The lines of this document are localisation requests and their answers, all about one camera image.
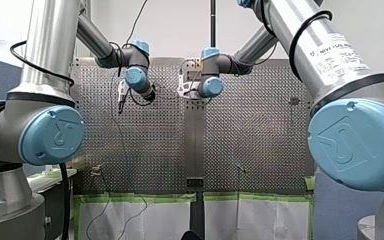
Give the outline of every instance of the blue joint cap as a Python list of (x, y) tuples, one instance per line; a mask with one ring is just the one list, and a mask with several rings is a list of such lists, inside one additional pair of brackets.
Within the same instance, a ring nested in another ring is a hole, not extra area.
[(220, 54), (220, 49), (218, 48), (206, 48), (202, 50), (201, 52), (201, 58), (202, 59), (207, 59), (216, 55)]
[(24, 128), (19, 153), (32, 165), (54, 165), (70, 160), (84, 137), (84, 122), (74, 108), (53, 106), (38, 113)]
[(384, 103), (340, 99), (320, 109), (309, 125), (314, 160), (338, 183), (384, 191)]
[(146, 85), (146, 73), (140, 67), (130, 67), (126, 71), (126, 83), (138, 92)]
[(224, 84), (218, 77), (210, 77), (205, 80), (203, 85), (203, 92), (205, 97), (217, 97), (223, 92)]
[(132, 44), (138, 47), (140, 50), (144, 51), (149, 56), (149, 45), (147, 42), (133, 40)]
[(238, 5), (244, 8), (247, 8), (251, 5), (252, 0), (236, 0), (238, 2)]

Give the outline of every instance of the white plastic sheet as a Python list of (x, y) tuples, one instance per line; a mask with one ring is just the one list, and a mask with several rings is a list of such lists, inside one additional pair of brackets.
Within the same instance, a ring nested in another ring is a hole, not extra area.
[(205, 203), (206, 239), (308, 240), (308, 202), (268, 200), (208, 201)]
[[(105, 205), (106, 203), (81, 204), (77, 239), (88, 239), (87, 226), (94, 217), (102, 213)], [(120, 238), (126, 221), (144, 207), (144, 203), (110, 202), (102, 216), (88, 229), (90, 239), (180, 240), (189, 230), (190, 203), (149, 203), (140, 216), (128, 222), (125, 234)]]

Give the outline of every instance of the robotic arm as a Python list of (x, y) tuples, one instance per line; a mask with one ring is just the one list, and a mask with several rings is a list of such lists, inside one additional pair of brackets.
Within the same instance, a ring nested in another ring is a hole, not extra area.
[(20, 84), (0, 101), (0, 239), (44, 239), (44, 199), (32, 193), (22, 164), (63, 164), (82, 143), (84, 122), (68, 77), (76, 35), (99, 66), (126, 67), (129, 87), (147, 101), (155, 99), (148, 44), (114, 49), (80, 7), (80, 0), (33, 3), (25, 58), (18, 56), (25, 63)]
[(265, 27), (234, 56), (215, 48), (202, 52), (199, 94), (208, 97), (208, 79), (220, 73), (250, 73), (279, 41), (314, 99), (308, 143), (317, 164), (348, 187), (384, 191), (384, 74), (373, 73), (334, 29), (332, 13), (321, 10), (321, 2), (238, 0)]

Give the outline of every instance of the white wall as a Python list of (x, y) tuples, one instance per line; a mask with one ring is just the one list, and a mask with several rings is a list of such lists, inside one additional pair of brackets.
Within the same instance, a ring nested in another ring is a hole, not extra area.
[[(9, 51), (17, 42), (27, 39), (33, 0), (0, 0), (0, 61), (21, 66)], [(88, 51), (79, 48), (83, 55)]]
[[(92, 20), (112, 41), (124, 43), (142, 0), (91, 0)], [(150, 44), (152, 56), (199, 56), (210, 44), (209, 0), (149, 0), (134, 38)], [(261, 26), (235, 0), (218, 0), (217, 46), (236, 52)], [(374, 71), (384, 72), (384, 0), (325, 0), (336, 28)], [(278, 48), (274, 58), (287, 58)]]
[[(149, 0), (133, 38), (149, 42), (152, 56), (199, 56), (210, 44), (209, 0)], [(20, 65), (9, 46), (26, 39), (32, 0), (0, 0), (0, 60)], [(108, 37), (125, 42), (142, 0), (91, 0), (92, 20)], [(384, 72), (384, 0), (325, 0), (334, 24), (372, 69)], [(218, 0), (217, 46), (234, 53), (259, 29), (253, 12)], [(80, 56), (88, 56), (81, 51)], [(286, 58), (278, 48), (274, 58)]]
[(325, 0), (333, 23), (376, 72), (384, 72), (384, 0)]
[[(91, 0), (92, 20), (111, 41), (124, 43), (142, 0)], [(235, 53), (261, 27), (236, 0), (217, 1), (217, 47)], [(210, 46), (209, 0), (149, 0), (134, 39), (149, 43), (154, 57), (199, 56)], [(278, 48), (274, 58), (286, 57)]]

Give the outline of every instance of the pegboard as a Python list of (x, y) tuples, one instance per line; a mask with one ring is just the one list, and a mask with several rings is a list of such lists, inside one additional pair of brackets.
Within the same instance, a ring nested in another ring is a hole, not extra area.
[[(117, 70), (77, 59), (73, 77), (86, 137), (75, 191), (184, 193), (186, 177), (199, 163), (203, 171), (195, 172), (204, 176), (205, 191), (305, 193), (304, 176), (314, 170), (306, 152), (311, 100), (288, 61), (270, 60), (248, 76), (222, 75), (223, 94), (193, 113), (175, 93), (182, 61), (152, 59), (155, 103), (140, 107), (128, 100), (120, 116)], [(291, 97), (299, 103), (291, 105)], [(99, 165), (101, 175), (92, 176)], [(247, 173), (239, 173), (238, 165)]]
[(225, 90), (206, 110), (205, 191), (305, 193), (304, 176), (314, 172), (307, 151), (312, 100), (288, 61), (222, 78)]
[[(185, 191), (183, 101), (175, 93), (181, 61), (152, 61), (149, 76), (157, 85), (156, 100), (140, 107), (129, 97), (119, 115), (118, 70), (77, 59), (73, 75), (80, 84), (78, 106), (86, 131), (81, 150), (85, 168), (75, 181), (76, 192)], [(100, 175), (92, 176), (96, 166), (101, 166)]]

